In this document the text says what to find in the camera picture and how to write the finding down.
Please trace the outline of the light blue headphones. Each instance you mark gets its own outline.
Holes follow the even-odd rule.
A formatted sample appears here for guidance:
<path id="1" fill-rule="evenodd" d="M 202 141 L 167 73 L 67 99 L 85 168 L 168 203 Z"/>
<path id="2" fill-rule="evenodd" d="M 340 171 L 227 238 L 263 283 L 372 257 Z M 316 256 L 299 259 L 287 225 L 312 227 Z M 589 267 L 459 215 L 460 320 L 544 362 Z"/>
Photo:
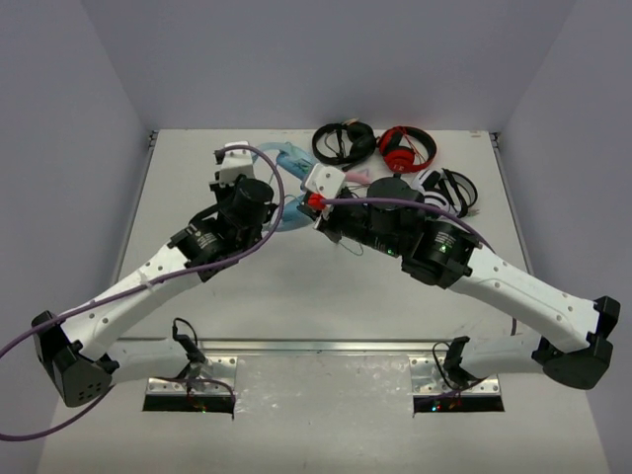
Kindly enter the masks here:
<path id="1" fill-rule="evenodd" d="M 309 153 L 295 146 L 291 142 L 266 142 L 257 146 L 263 152 L 277 151 L 276 166 L 283 169 L 292 177 L 302 182 L 314 165 L 314 159 Z M 311 219 L 305 216 L 298 206 L 304 194 L 285 194 L 283 212 L 277 232 L 289 232 L 310 224 Z"/>

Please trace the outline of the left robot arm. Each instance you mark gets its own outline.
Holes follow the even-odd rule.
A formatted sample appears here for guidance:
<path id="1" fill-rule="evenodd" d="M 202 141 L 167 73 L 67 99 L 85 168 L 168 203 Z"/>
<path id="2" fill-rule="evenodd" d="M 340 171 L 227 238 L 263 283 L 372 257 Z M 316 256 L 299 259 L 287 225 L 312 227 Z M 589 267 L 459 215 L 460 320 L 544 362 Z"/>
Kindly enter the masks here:
<path id="1" fill-rule="evenodd" d="M 267 183 L 240 176 L 215 187 L 219 202 L 192 218 L 141 267 L 57 321 L 37 316 L 38 359 L 69 408 L 83 406 L 114 385 L 143 378 L 193 383 L 209 370 L 195 340 L 173 328 L 157 341 L 121 336 L 165 303 L 208 281 L 262 239 L 277 206 Z"/>

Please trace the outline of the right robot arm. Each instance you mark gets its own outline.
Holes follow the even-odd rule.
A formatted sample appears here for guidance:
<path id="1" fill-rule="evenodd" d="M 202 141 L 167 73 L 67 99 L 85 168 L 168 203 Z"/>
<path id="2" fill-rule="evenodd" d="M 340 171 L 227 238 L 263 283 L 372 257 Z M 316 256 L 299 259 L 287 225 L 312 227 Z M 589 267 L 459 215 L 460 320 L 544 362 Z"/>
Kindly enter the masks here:
<path id="1" fill-rule="evenodd" d="M 347 237 L 398 258 L 413 279 L 472 297 L 527 327 L 524 334 L 491 341 L 462 336 L 449 342 L 437 368 L 452 390 L 501 373 L 542 373 L 590 390 L 609 369 L 608 337 L 620 312 L 615 299 L 580 298 L 511 265 L 398 177 L 380 179 L 365 197 L 355 197 L 344 179 L 326 170 L 305 189 L 302 210 L 330 240 Z"/>

